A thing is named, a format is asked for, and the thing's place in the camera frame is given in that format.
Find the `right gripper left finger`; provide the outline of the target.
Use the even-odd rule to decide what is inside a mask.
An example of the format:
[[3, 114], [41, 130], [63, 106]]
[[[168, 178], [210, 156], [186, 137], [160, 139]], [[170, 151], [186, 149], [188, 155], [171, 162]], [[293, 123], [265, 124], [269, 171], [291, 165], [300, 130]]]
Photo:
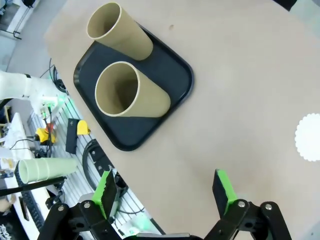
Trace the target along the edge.
[[73, 207], [56, 203], [50, 208], [40, 230], [41, 240], [82, 240], [89, 231], [96, 240], [119, 240], [120, 236], [109, 222], [117, 196], [117, 186], [111, 171], [105, 171], [90, 199]]

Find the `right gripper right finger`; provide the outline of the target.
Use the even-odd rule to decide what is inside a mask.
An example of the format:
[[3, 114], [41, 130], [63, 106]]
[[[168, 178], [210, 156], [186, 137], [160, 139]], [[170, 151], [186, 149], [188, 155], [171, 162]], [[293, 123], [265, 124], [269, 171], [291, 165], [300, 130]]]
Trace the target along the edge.
[[265, 201], [257, 206], [238, 198], [226, 171], [216, 169], [212, 192], [220, 220], [205, 236], [206, 240], [233, 240], [248, 232], [254, 240], [290, 240], [289, 229], [277, 203]]

